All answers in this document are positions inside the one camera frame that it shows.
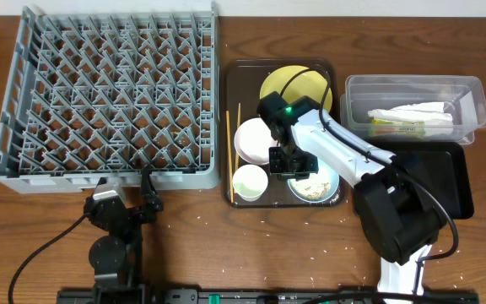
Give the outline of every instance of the wooden chopstick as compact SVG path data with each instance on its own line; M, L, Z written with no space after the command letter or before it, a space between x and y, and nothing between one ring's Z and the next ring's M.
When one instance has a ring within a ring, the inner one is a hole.
M232 187L232 133L230 132L230 112L226 110L226 137L228 138L228 174L229 174L229 196L230 202L234 202L234 188Z
M241 125L241 103L239 103L239 105L237 106L237 129L240 128L240 125ZM236 172L239 167L240 167L240 154L236 150L235 151L235 169L234 169L234 172Z

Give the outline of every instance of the clear plastic container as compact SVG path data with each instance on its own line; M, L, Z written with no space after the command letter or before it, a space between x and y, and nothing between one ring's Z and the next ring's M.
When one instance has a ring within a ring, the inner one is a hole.
M452 122L388 124L369 115L371 110L436 101L444 103L443 112L451 115ZM346 79L341 103L342 124L361 138L471 144L473 131L486 128L483 86L472 76L354 75Z

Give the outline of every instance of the wooden table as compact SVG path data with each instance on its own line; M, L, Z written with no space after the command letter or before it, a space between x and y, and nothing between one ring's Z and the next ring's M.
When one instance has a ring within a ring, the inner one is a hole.
M0 110L17 17L0 17ZM340 93L351 74L475 75L486 93L486 19L222 18L222 66L237 58L324 57ZM459 220L452 258L430 262L429 288L476 290L486 303L486 129L465 148L475 215ZM129 190L135 199L137 189ZM17 195L0 184L0 303L20 263L71 225L89 194ZM232 209L219 188L162 192L165 211L144 227L144 273L157 286L299 290L375 286L380 259L351 204L330 209ZM91 244L105 233L83 223L22 273L17 303L53 303L62 287L90 287ZM444 229L433 252L451 245Z

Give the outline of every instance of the gray dish rack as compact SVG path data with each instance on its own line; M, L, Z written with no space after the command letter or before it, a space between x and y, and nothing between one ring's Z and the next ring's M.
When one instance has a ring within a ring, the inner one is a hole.
M0 182L69 193L101 177L215 187L217 14L50 15L24 8L0 117Z

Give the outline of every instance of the white cup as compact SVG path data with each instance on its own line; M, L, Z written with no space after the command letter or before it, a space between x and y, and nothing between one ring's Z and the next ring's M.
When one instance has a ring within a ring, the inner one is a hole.
M247 202L259 199L267 189L267 173L259 166L244 165L232 178L232 187Z

